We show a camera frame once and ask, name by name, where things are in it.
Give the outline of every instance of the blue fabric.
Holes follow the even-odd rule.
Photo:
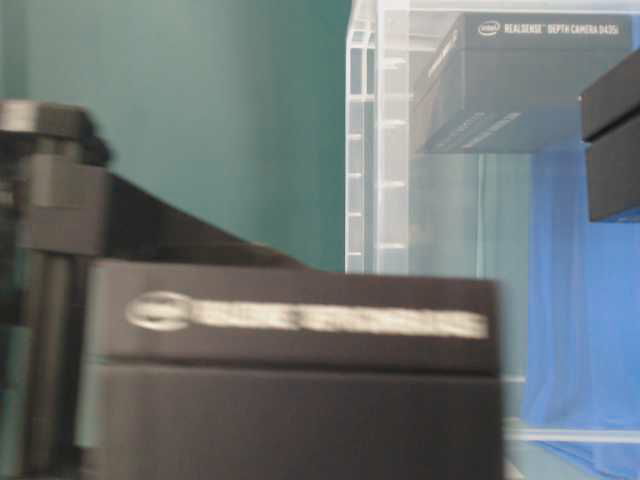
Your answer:
[[[589,223],[584,152],[532,162],[523,418],[640,429],[640,225]],[[640,477],[640,446],[552,443],[603,478]]]

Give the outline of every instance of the clear plastic container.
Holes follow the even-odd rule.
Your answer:
[[[585,338],[573,342],[575,325],[559,321],[557,332],[544,330],[556,328],[549,323],[554,319],[579,321],[575,310],[591,305],[590,296],[600,295],[602,304],[593,306],[592,316],[624,300],[624,292],[593,293],[609,288],[605,280],[592,282],[598,277],[592,268],[597,235],[612,249],[637,240],[635,232],[627,238],[589,225],[579,96],[638,47],[638,13],[640,0],[353,2],[347,40],[346,269],[501,283],[508,478],[638,478],[615,476],[615,465],[611,470],[599,459],[602,452],[616,457],[610,447],[638,458],[640,420],[621,420],[615,409],[598,412],[606,421],[571,414],[582,400],[569,397],[583,385],[580,375],[566,378],[564,363],[588,357],[593,367],[584,382],[591,382],[595,397],[606,395],[598,392],[594,373],[597,332],[585,328]],[[581,274],[579,285],[567,286],[577,278],[576,265],[593,271]],[[563,301],[576,291],[586,300]],[[543,305],[551,313],[540,313],[542,294],[553,296]],[[570,311],[560,318],[563,309]],[[554,357],[551,364],[549,351],[532,349],[543,335],[559,342],[554,352],[566,351],[567,357]],[[601,350],[616,350],[615,342],[608,339]],[[586,353],[577,351],[581,346]],[[624,363],[625,357],[614,360]],[[553,370],[552,394],[568,398],[557,403],[567,409],[566,418],[547,411],[540,416],[545,421],[529,421],[535,417],[535,382],[528,376],[533,367],[538,383],[544,368]],[[637,383],[631,366],[616,368]],[[640,385],[634,391],[640,394]],[[637,401],[623,396],[620,411],[633,412]],[[528,418],[522,418],[523,402]],[[611,408],[603,405],[601,410]],[[565,444],[571,448],[557,454]],[[570,458],[582,446],[591,464]]]

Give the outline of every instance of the teal wall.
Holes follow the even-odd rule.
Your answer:
[[[349,0],[0,0],[5,92],[84,105],[117,172],[343,268]]]

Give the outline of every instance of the black cardboard box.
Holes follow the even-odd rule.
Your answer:
[[[640,222],[640,116],[600,137],[587,151],[592,221]]]
[[[91,478],[502,478],[492,282],[100,261],[91,290]]]
[[[413,150],[531,153],[579,136],[580,93],[631,41],[628,16],[461,14],[414,85]]]

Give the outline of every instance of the transparent acrylic box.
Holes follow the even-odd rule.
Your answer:
[[[346,269],[500,282],[508,478],[606,478],[538,442],[635,445],[640,452],[640,427],[633,425],[541,427],[520,418],[527,364],[536,362],[528,351],[528,330],[536,328],[529,322],[530,284],[549,260],[533,245],[540,187],[532,178],[542,178],[544,152],[547,167],[571,158],[564,174],[579,187],[579,96],[638,48],[639,13],[640,0],[353,1]],[[619,17],[620,28],[613,25]],[[502,38],[505,50],[482,43],[507,31],[515,40]],[[554,38],[536,44],[541,33]],[[552,50],[550,57],[536,56]],[[509,62],[520,68],[501,70]],[[538,72],[527,70],[531,65]],[[575,222],[582,222],[585,212],[574,210]],[[560,246],[582,261],[582,250]]]

